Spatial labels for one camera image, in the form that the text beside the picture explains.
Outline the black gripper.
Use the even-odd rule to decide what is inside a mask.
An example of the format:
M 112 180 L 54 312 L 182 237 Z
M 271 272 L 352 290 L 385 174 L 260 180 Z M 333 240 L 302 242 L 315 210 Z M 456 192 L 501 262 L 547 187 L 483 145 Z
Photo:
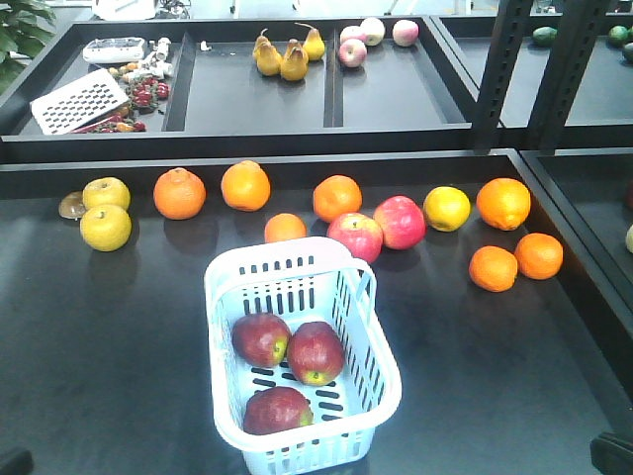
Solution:
M 589 444 L 592 465 L 604 475 L 632 475 L 632 441 L 603 432 Z

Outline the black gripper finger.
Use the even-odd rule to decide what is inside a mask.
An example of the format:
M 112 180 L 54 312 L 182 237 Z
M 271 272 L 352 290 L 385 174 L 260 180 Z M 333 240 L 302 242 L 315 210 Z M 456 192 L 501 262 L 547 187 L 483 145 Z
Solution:
M 33 455 L 28 449 L 14 447 L 1 453 L 0 475 L 30 475 L 33 470 Z

